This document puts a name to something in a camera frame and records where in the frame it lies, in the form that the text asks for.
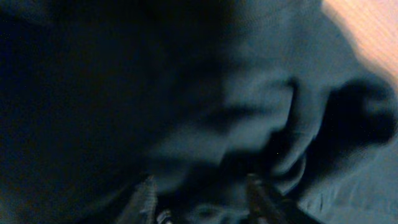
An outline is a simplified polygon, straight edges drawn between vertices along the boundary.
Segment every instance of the clothing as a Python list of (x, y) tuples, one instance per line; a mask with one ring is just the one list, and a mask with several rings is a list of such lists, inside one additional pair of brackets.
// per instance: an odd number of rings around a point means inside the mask
[(144, 173), (160, 211), (239, 223), (248, 173), (305, 204), (396, 140), (394, 91), (319, 1), (83, 1), (15, 23), (0, 198), (22, 223), (111, 223)]

